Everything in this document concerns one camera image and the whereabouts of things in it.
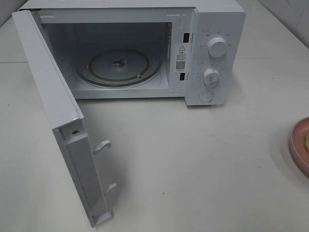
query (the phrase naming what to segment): white microwave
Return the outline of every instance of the white microwave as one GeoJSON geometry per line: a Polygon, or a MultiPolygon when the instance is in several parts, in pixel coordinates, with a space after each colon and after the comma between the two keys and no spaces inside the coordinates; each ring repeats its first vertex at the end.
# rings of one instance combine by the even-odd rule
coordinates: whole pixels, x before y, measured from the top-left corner
{"type": "Polygon", "coordinates": [[[222,104],[245,12],[235,0],[29,0],[13,18],[92,227],[112,217],[75,99],[222,104]]]}

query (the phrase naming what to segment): warning label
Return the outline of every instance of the warning label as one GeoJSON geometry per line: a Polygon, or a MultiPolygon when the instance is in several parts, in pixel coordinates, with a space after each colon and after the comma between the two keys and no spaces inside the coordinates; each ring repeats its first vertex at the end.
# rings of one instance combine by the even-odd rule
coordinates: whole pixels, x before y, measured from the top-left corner
{"type": "Polygon", "coordinates": [[[186,72],[189,60],[188,54],[190,54],[189,43],[175,44],[175,71],[186,72]]]}

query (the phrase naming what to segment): countertop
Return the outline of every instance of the countertop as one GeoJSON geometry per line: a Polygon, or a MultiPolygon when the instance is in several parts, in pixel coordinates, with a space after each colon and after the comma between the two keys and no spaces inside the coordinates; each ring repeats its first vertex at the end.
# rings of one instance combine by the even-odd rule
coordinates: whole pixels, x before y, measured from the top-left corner
{"type": "Polygon", "coordinates": [[[12,19],[0,28],[0,232],[305,232],[309,179],[289,153],[309,116],[309,50],[255,0],[224,105],[77,101],[114,218],[92,229],[12,19]]]}

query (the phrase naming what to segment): timer knob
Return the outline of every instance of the timer knob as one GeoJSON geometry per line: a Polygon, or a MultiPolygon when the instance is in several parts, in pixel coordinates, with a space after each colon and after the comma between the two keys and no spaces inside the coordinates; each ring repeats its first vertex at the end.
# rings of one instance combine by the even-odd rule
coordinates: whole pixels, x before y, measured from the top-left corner
{"type": "Polygon", "coordinates": [[[216,69],[207,69],[203,73],[203,82],[207,86],[215,85],[220,80],[219,71],[216,69]]]}
{"type": "Polygon", "coordinates": [[[223,37],[215,37],[208,42],[208,52],[212,57],[223,56],[226,53],[226,48],[226,40],[223,37]]]}

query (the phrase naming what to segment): microwave door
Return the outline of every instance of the microwave door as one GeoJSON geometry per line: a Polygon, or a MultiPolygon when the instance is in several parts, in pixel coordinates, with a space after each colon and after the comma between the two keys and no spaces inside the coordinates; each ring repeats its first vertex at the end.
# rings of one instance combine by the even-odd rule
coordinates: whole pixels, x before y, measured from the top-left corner
{"type": "Polygon", "coordinates": [[[12,15],[52,131],[90,224],[95,227],[112,216],[105,195],[115,184],[102,189],[93,157],[104,147],[110,147],[110,142],[103,141],[97,148],[91,148],[84,116],[52,56],[48,41],[44,40],[39,29],[41,24],[27,10],[12,15]]]}

